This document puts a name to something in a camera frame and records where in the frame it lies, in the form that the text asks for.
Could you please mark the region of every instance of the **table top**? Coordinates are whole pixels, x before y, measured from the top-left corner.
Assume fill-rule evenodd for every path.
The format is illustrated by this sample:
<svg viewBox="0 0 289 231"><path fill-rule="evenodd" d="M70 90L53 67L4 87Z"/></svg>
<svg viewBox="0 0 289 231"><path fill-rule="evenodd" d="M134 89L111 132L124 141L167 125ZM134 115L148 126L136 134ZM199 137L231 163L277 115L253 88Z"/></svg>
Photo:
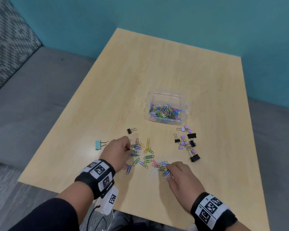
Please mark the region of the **table top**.
<svg viewBox="0 0 289 231"><path fill-rule="evenodd" d="M186 94L197 162L174 143L178 126L145 120L143 106L153 89ZM128 135L128 128L137 131ZM188 164L242 223L269 230L240 57L117 29L19 181L59 193L99 157L95 140L123 135L133 143L150 138L156 160ZM114 209L186 229L193 217L162 176L148 178L150 171L138 164L129 175L115 175Z"/></svg>

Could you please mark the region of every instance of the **wristband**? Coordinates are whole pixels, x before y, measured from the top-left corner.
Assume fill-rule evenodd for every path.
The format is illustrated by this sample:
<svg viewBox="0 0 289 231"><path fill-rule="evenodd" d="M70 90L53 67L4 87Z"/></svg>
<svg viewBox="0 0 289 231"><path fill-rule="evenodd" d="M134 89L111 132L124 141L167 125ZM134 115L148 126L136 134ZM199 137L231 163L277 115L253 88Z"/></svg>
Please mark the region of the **wristband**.
<svg viewBox="0 0 289 231"><path fill-rule="evenodd" d="M206 192L199 195L190 213L199 231L224 231L238 220L227 205Z"/></svg>
<svg viewBox="0 0 289 231"><path fill-rule="evenodd" d="M98 197L104 198L115 184L113 180L115 174L116 171L111 164L104 159L99 159L93 161L80 171L75 181L81 181L87 184L94 194L94 199Z"/></svg>

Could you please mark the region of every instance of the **black and white patterned wall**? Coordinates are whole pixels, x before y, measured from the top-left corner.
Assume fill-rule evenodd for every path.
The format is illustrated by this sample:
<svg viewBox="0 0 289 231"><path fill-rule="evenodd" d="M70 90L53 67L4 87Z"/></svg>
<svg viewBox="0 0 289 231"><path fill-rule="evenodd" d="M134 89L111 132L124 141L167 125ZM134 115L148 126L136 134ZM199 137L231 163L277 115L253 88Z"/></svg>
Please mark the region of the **black and white patterned wall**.
<svg viewBox="0 0 289 231"><path fill-rule="evenodd" d="M10 0L0 0L0 87L41 45Z"/></svg>

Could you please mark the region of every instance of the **teal wall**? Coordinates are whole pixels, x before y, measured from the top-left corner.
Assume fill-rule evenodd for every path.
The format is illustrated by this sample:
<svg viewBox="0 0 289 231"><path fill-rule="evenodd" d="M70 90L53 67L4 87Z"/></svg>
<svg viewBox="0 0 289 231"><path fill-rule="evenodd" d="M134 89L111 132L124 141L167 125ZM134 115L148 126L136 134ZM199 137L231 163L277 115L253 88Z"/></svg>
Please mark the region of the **teal wall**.
<svg viewBox="0 0 289 231"><path fill-rule="evenodd" d="M242 57L249 97L289 107L289 0L11 0L45 46L97 58L117 27Z"/></svg>

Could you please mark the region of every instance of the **clear plastic container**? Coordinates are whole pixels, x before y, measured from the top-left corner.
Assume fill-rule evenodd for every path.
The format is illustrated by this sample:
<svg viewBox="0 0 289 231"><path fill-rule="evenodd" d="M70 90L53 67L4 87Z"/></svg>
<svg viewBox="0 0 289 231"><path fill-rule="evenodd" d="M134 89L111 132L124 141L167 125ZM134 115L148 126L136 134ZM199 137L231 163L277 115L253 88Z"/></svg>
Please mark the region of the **clear plastic container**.
<svg viewBox="0 0 289 231"><path fill-rule="evenodd" d="M186 122L189 110L186 109L183 93L149 92L146 101L147 117L150 121L172 125L182 125Z"/></svg>

